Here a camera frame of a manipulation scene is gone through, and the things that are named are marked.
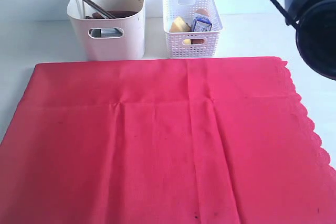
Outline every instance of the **white table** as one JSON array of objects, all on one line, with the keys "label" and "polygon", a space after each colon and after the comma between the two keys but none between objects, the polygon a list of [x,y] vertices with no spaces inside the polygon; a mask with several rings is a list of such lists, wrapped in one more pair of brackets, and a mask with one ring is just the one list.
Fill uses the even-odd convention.
[{"label": "white table", "polygon": [[[219,41],[218,57],[277,56],[287,67],[297,92],[302,95],[315,132],[336,168],[336,82],[313,72],[300,58],[295,31],[278,14],[227,15]],[[0,140],[29,82],[35,64],[41,62],[84,61],[68,21],[6,23],[0,32]],[[163,20],[146,20],[144,59],[166,58]]]}]

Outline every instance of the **red cloth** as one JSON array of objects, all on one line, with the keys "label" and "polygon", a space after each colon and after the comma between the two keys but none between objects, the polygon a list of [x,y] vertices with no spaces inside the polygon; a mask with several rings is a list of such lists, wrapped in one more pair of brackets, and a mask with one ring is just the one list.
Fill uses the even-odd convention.
[{"label": "red cloth", "polygon": [[37,65],[0,147],[0,223],[336,223],[285,65]]}]

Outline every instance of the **black cord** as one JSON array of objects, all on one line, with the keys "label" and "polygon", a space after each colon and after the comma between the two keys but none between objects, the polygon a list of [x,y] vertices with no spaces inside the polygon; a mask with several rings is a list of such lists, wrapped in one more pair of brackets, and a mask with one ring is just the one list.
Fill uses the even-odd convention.
[{"label": "black cord", "polygon": [[288,20],[292,27],[294,27],[295,30],[299,30],[299,25],[295,22],[295,20],[288,14],[288,12],[280,5],[280,3],[277,0],[270,0],[275,7],[281,12],[281,14],[285,17],[286,20]]}]

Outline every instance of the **small container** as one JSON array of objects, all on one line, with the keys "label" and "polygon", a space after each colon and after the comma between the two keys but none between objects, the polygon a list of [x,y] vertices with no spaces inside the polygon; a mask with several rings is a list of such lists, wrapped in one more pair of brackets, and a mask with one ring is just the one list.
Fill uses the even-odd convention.
[{"label": "small container", "polygon": [[88,60],[137,60],[145,52],[145,0],[92,0],[106,11],[136,14],[116,19],[85,19],[97,11],[82,0],[70,0],[67,8],[76,36]]},{"label": "small container", "polygon": [[[191,33],[170,33],[170,27],[178,16],[189,25],[197,10],[204,9],[212,23],[211,31]],[[222,21],[214,0],[163,0],[163,26],[169,58],[211,58],[214,57],[218,40],[223,30]],[[197,39],[201,44],[188,45],[184,40]]]}]

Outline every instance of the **chopsticks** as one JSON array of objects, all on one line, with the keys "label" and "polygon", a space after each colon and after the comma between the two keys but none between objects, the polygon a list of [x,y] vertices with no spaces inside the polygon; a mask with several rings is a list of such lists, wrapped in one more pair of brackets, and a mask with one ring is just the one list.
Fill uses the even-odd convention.
[{"label": "chopsticks", "polygon": [[99,5],[97,5],[95,2],[93,2],[91,0],[83,0],[83,1],[85,3],[87,3],[89,6],[91,6],[93,9],[95,9],[96,11],[98,11],[104,18],[107,18],[107,19],[116,18],[114,15],[112,15],[109,12],[107,12],[106,10],[104,10],[102,7],[100,7]]}]

